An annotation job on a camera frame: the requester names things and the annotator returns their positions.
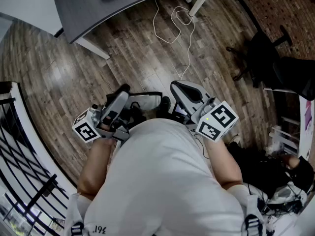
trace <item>black railing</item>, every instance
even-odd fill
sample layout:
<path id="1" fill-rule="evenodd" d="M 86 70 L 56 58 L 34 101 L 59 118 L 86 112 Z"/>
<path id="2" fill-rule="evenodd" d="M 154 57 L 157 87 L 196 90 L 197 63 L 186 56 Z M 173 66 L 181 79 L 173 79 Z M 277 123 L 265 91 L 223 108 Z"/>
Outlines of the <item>black railing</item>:
<path id="1" fill-rule="evenodd" d="M 51 204 L 47 197 L 51 199 L 54 199 L 60 204 L 62 207 L 67 209 L 66 204 L 64 204 L 54 193 L 53 190 L 56 190 L 56 192 L 60 192 L 66 199 L 68 199 L 67 194 L 63 189 L 61 189 L 58 186 L 58 183 L 56 182 L 56 175 L 50 176 L 49 172 L 41 165 L 39 160 L 37 159 L 36 152 L 32 148 L 30 142 L 27 139 L 27 136 L 20 124 L 20 121 L 17 117 L 15 107 L 13 102 L 15 101 L 14 98 L 4 99 L 0 100 L 0 113 L 2 114 L 1 123 L 0 123 L 0 134 L 2 135 L 2 138 L 0 138 L 0 141 L 5 144 L 4 146 L 0 145 L 0 156 L 4 160 L 6 166 L 8 167 L 8 170 L 12 174 L 13 178 L 17 181 L 18 185 L 21 187 L 21 189 L 24 191 L 24 193 L 29 197 L 30 201 L 28 202 L 28 205 L 26 205 L 23 200 L 20 198 L 20 195 L 16 193 L 14 188 L 11 186 L 10 182 L 6 179 L 4 173 L 2 172 L 2 169 L 0 169 L 0 178 L 5 184 L 5 187 L 9 190 L 11 195 L 16 199 L 17 204 L 19 204 L 24 211 L 18 208 L 17 204 L 14 204 L 11 202 L 12 207 L 16 209 L 16 211 L 24 217 L 29 224 L 31 225 L 31 230 L 34 228 L 36 229 L 35 223 L 38 223 L 44 230 L 49 232 L 50 234 L 54 236 L 58 236 L 58 233 L 56 233 L 53 229 L 49 228 L 44 222 L 42 222 L 39 219 L 39 215 L 35 216 L 30 209 L 33 206 L 36 206 L 36 208 L 39 208 L 41 213 L 45 213 L 47 217 L 49 217 L 52 221 L 54 221 L 60 228 L 63 229 L 63 225 L 58 222 L 56 218 L 54 218 L 52 215 L 50 215 L 45 209 L 43 208 L 43 203 L 41 205 L 38 203 L 38 200 L 42 198 L 45 203 L 46 207 L 50 207 L 53 211 L 56 212 L 61 218 L 65 219 L 64 213 L 60 212 L 53 204 Z M 11 136 L 14 140 L 14 145 L 10 144 L 8 142 L 8 138 L 6 137 L 6 134 Z M 25 148 L 28 149 L 29 153 L 27 156 L 31 154 L 33 160 L 30 160 L 23 150 L 21 149 L 21 145 L 23 145 Z M 29 185 L 33 188 L 32 192 L 36 192 L 36 194 L 32 197 L 31 194 L 28 192 L 28 190 L 25 188 L 25 183 L 21 182 L 21 179 L 19 179 L 16 174 L 14 173 L 14 170 L 12 170 L 12 167 L 14 169 L 18 169 L 23 176 L 27 179 Z M 37 180 L 38 183 L 42 184 L 42 187 L 38 189 L 32 182 L 32 180 Z"/>

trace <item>forearm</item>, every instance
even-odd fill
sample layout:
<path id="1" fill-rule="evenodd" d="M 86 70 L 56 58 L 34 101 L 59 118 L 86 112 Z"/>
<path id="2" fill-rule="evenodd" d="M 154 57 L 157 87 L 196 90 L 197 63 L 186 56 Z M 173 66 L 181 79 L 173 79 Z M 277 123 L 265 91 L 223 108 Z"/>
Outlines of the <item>forearm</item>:
<path id="1" fill-rule="evenodd" d="M 204 139 L 211 166 L 218 183 L 228 189 L 243 182 L 241 169 L 228 152 L 223 140 L 217 143 Z"/>
<path id="2" fill-rule="evenodd" d="M 105 182 L 111 147 L 105 139 L 95 140 L 80 174 L 77 191 L 90 200 L 93 200 Z"/>

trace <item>white cable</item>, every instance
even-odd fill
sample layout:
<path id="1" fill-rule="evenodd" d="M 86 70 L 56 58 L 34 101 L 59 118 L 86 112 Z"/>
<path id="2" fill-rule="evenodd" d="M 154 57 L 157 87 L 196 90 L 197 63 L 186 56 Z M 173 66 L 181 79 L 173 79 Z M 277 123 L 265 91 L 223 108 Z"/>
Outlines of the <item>white cable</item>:
<path id="1" fill-rule="evenodd" d="M 154 0 L 154 1 L 156 2 L 156 5 L 157 5 L 157 12 L 156 12 L 156 14 L 155 14 L 155 16 L 154 16 L 154 18 L 153 18 L 152 23 L 153 23 L 153 28 L 154 28 L 154 34 L 155 34 L 160 40 L 163 40 L 164 42 L 166 42 L 166 43 L 168 43 L 168 44 L 173 44 L 173 43 L 178 39 L 178 37 L 181 35 L 181 29 L 179 29 L 179 27 L 175 24 L 175 22 L 174 22 L 174 20 L 173 20 L 173 18 L 172 18 L 173 14 L 174 14 L 174 11 L 175 11 L 177 8 L 182 8 L 182 9 L 184 9 L 184 10 L 179 10 L 179 11 L 177 11 L 177 12 L 175 13 L 176 18 L 177 18 L 184 26 L 189 25 L 191 22 L 193 23 L 193 30 L 192 30 L 192 32 L 191 32 L 191 34 L 190 34 L 190 37 L 189 37 L 189 47 L 188 47 L 188 49 L 187 49 L 187 57 L 188 57 L 189 63 L 188 63 L 187 68 L 185 69 L 185 71 L 184 71 L 183 74 L 181 75 L 180 80 L 182 80 L 183 75 L 186 73 L 186 71 L 189 69 L 189 66 L 190 66 L 189 49 L 190 49 L 190 47 L 191 47 L 191 36 L 192 36 L 192 34 L 193 34 L 194 30 L 195 30 L 195 16 L 193 16 L 193 17 L 191 18 L 191 20 L 189 21 L 188 24 L 185 24 L 184 22 L 182 22 L 182 20 L 179 19 L 179 17 L 177 16 L 177 13 L 178 13 L 178 12 L 189 12 L 189 10 L 186 9 L 186 8 L 184 8 L 184 7 L 181 7 L 181 6 L 176 6 L 176 7 L 174 8 L 172 14 L 171 14 L 171 20 L 172 20 L 173 24 L 174 24 L 174 25 L 177 27 L 177 29 L 179 30 L 179 33 L 178 33 L 177 37 L 174 39 L 173 42 L 168 42 L 168 41 L 164 40 L 163 38 L 161 38 L 161 37 L 159 37 L 159 36 L 157 35 L 156 26 L 155 26 L 155 24 L 154 24 L 154 20 L 155 20 L 157 14 L 158 14 L 159 7 L 158 7 L 157 1 L 156 1 L 156 0 Z"/>

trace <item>hardwood floor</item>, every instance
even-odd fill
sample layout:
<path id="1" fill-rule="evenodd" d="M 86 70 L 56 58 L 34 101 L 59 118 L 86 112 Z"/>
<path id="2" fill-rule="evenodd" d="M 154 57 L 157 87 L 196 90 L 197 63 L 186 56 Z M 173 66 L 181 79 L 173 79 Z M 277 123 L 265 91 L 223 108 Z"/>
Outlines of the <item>hardwood floor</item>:
<path id="1" fill-rule="evenodd" d="M 170 20 L 174 7 L 190 8 L 185 0 L 157 0 L 157 33 L 168 40 L 178 30 Z M 74 119 L 92 103 L 106 101 L 106 94 L 128 83 L 133 92 L 161 91 L 175 100 L 170 83 L 187 66 L 187 47 L 193 26 L 179 25 L 182 35 L 172 45 L 156 38 L 152 19 L 153 0 L 137 4 L 97 27 L 88 38 L 108 50 L 111 58 L 69 45 L 22 21 L 15 21 L 3 40 L 0 80 L 17 81 L 24 90 L 29 111 L 55 159 L 77 182 L 90 145 L 72 132 Z M 243 146 L 263 148 L 270 126 L 276 124 L 272 93 L 254 89 L 249 75 L 232 78 L 244 66 L 226 51 L 241 49 L 255 28 L 237 0 L 206 0 L 196 15 L 190 49 L 191 67 L 183 79 L 203 85 L 220 100 L 226 100 L 240 120 L 226 135 L 239 134 Z"/>

